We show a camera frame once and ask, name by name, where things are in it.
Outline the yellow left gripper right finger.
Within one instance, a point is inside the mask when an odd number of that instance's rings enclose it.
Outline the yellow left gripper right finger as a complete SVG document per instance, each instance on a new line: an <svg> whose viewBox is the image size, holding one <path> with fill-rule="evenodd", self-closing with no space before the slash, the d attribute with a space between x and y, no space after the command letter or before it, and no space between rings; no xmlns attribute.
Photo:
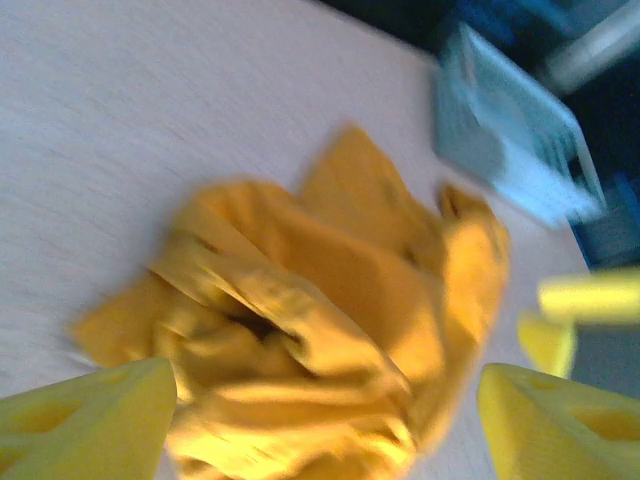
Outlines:
<svg viewBox="0 0 640 480"><path fill-rule="evenodd" d="M498 480L640 480L640 400L492 363L477 406Z"/></svg>

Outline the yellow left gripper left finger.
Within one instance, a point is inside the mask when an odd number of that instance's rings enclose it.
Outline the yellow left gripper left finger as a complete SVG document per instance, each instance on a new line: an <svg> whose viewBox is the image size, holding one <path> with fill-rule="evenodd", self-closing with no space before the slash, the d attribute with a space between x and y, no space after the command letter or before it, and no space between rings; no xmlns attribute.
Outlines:
<svg viewBox="0 0 640 480"><path fill-rule="evenodd" d="M0 480L153 480L176 399L164 358L0 399Z"/></svg>

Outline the yellow t-shirt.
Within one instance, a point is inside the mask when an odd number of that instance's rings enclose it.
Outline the yellow t-shirt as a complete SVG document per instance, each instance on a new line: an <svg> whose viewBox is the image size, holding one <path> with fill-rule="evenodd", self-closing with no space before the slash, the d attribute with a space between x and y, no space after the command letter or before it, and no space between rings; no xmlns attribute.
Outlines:
<svg viewBox="0 0 640 480"><path fill-rule="evenodd" d="M148 272L73 327L98 364L172 364L181 480L395 480L446 434L499 310L505 226L439 212L349 127L300 189L198 191Z"/></svg>

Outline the grey perforated plastic basket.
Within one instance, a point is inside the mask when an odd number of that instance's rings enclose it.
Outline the grey perforated plastic basket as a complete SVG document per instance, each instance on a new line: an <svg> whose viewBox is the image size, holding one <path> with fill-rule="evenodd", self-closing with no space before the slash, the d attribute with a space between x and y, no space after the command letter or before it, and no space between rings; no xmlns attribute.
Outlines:
<svg viewBox="0 0 640 480"><path fill-rule="evenodd" d="M435 150L538 221L602 216L606 200L573 113L466 24L434 77Z"/></svg>

